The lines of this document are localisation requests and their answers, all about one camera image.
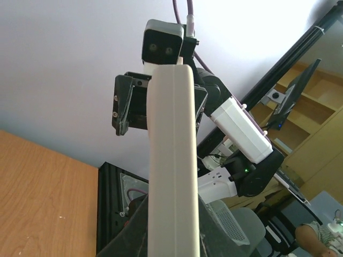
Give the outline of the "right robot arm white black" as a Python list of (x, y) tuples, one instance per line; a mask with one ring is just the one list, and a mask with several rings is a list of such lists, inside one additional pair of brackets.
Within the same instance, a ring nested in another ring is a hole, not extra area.
[[(180, 199), (199, 194), (205, 203), (264, 190), (284, 156), (257, 128), (229, 91), (213, 105), (188, 65), (161, 65), (151, 75), (128, 72), (115, 78), (112, 125), (148, 131), (151, 196)], [(207, 115), (236, 147), (224, 164), (196, 176), (196, 120)]]

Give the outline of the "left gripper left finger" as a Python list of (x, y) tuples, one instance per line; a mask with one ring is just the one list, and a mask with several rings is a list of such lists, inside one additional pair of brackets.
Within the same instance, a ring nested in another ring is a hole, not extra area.
[(123, 230), (96, 256), (148, 256), (148, 195)]

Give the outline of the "white phone case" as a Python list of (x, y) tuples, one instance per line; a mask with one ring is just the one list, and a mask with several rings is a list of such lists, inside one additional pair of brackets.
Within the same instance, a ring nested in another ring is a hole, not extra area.
[(195, 90), (188, 65), (160, 65), (148, 83), (148, 256), (199, 256)]

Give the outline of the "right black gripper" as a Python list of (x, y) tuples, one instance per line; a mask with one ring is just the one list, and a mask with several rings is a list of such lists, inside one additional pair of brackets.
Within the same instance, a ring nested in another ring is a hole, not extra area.
[[(151, 77), (135, 72), (116, 76), (112, 111), (112, 126), (116, 135), (125, 135), (129, 127), (147, 130), (146, 96)], [(200, 127), (207, 97), (207, 90), (195, 85), (196, 131)]]

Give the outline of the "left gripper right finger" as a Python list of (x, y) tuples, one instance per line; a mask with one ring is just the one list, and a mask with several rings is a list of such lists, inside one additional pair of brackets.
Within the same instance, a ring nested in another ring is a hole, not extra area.
[(234, 243), (227, 237), (207, 204), (199, 198), (199, 228), (201, 256), (238, 256)]

